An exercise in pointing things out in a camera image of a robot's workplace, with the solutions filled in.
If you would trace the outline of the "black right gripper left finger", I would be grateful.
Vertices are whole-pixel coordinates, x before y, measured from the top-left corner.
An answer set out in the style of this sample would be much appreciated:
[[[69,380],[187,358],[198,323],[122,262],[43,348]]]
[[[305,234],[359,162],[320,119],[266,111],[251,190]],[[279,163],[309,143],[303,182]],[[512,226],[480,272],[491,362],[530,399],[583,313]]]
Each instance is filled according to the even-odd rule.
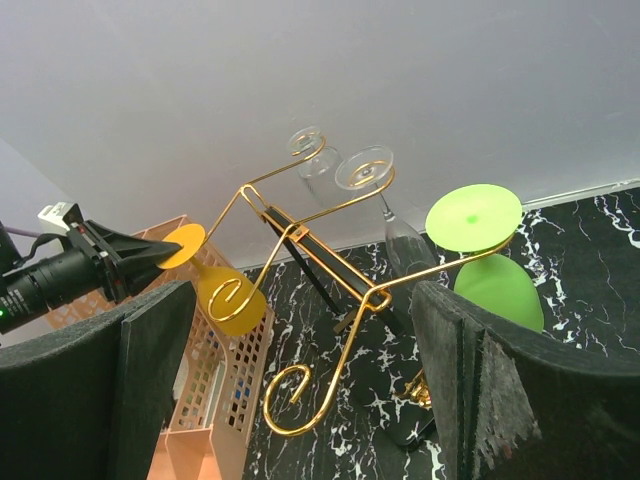
[[[2,349],[2,478],[146,478],[195,306],[172,281]]]

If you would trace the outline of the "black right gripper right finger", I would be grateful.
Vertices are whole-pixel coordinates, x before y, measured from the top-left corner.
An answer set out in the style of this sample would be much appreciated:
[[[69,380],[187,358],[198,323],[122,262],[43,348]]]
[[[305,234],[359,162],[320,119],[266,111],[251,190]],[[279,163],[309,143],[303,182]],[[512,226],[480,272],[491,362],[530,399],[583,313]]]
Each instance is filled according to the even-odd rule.
[[[639,361],[579,350],[430,281],[412,322],[450,479],[635,479]]]

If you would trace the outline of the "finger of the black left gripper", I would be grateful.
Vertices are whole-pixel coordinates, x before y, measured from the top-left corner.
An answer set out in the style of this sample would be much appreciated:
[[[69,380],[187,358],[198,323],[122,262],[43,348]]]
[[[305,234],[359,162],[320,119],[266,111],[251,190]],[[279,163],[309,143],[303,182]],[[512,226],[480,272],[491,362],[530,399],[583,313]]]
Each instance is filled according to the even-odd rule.
[[[87,220],[83,228],[98,253],[99,290],[106,300],[135,297],[162,273],[159,264],[182,247],[173,242],[144,240]]]

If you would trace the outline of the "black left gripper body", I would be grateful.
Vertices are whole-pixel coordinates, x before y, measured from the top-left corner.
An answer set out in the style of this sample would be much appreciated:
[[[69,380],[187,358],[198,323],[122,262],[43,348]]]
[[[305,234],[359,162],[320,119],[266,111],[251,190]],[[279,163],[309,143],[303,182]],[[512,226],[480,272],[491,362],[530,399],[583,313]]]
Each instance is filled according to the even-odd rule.
[[[94,290],[120,299],[116,273],[118,233],[94,221],[71,225],[65,234],[44,233],[30,254],[1,267],[1,332],[9,333]]]

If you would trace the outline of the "yellow wine glass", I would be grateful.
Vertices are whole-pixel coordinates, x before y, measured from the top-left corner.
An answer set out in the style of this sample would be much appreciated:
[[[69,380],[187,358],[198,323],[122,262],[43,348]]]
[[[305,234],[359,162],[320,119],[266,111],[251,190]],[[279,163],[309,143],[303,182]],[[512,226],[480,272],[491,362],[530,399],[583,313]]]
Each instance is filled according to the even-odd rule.
[[[198,304],[207,322],[227,336],[245,335],[260,323],[266,310],[266,299],[239,271],[224,266],[206,266],[196,259],[205,237],[204,227],[196,223],[173,230],[163,241],[177,244],[180,249],[157,266],[170,270],[192,263],[198,271]]]

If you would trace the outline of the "green wine glass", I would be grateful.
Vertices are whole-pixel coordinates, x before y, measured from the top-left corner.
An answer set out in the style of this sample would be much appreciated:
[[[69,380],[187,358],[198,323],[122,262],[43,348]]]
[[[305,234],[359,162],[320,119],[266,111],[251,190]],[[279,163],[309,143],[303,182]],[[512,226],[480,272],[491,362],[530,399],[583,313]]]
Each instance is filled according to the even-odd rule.
[[[493,184],[473,184],[441,197],[425,219],[437,246],[482,257],[465,263],[454,292],[484,310],[540,333],[544,314],[529,274],[500,253],[516,233],[523,207],[515,193]]]

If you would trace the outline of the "clear wine glass left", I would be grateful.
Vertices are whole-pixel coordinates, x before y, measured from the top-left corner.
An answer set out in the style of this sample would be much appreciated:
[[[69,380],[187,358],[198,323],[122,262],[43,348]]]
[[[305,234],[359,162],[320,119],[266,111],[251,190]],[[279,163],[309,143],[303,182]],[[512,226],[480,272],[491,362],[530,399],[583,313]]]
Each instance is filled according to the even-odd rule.
[[[321,129],[309,126],[299,130],[291,136],[287,148],[299,161],[298,176],[311,196],[322,209],[331,207],[335,200],[336,152],[326,145]]]

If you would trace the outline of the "clear wine glass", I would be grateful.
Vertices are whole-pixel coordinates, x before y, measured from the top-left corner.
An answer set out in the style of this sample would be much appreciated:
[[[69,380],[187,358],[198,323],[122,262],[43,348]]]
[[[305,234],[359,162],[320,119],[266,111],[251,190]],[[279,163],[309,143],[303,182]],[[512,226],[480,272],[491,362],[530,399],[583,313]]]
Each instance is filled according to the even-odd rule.
[[[393,164],[394,154],[389,148],[369,146],[340,164],[335,181],[344,190],[369,193],[391,178]],[[435,267],[437,262],[422,236],[393,212],[382,193],[377,199],[385,222],[386,253],[395,277]]]
[[[335,200],[336,152],[326,145],[321,129],[309,126],[299,130],[291,136],[287,148],[299,161],[298,176],[311,196],[322,209],[331,207]]]

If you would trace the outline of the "clear wine glass right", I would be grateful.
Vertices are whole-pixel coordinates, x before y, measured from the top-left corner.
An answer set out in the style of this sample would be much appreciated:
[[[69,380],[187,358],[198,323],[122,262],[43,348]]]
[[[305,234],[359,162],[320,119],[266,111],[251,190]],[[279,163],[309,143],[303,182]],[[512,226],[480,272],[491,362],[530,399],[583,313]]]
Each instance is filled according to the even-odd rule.
[[[344,190],[369,193],[391,178],[393,164],[394,154],[389,148],[369,146],[340,164],[335,181]],[[437,262],[422,236],[393,212],[382,193],[377,199],[385,222],[386,253],[395,277],[435,267]]]

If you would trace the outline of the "pink plastic file organizer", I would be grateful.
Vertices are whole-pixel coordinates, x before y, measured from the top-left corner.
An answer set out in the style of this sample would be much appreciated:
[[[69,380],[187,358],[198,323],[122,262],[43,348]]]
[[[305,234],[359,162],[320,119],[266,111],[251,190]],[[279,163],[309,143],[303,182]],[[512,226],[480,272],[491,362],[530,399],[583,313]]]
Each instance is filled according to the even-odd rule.
[[[195,311],[149,478],[242,478],[273,321],[228,337]]]

